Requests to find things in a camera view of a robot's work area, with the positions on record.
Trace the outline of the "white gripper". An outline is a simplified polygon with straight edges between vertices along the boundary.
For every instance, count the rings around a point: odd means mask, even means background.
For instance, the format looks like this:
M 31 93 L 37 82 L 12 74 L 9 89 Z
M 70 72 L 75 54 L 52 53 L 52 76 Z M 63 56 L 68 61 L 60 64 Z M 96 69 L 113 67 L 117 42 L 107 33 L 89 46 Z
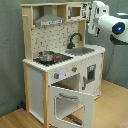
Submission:
M 88 32 L 95 36 L 99 35 L 100 29 L 97 27 L 98 20 L 102 15 L 109 14 L 109 6 L 101 1 L 93 1 L 91 3 L 90 17 L 88 23 Z

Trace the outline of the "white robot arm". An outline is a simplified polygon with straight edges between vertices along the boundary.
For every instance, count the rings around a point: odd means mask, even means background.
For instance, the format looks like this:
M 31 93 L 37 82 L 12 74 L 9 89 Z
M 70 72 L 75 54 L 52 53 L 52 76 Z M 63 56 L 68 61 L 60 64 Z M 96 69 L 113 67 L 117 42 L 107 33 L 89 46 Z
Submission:
M 95 36 L 104 30 L 110 34 L 115 45 L 128 45 L 128 14 L 109 15 L 109 6 L 101 1 L 93 1 L 90 10 L 88 32 Z

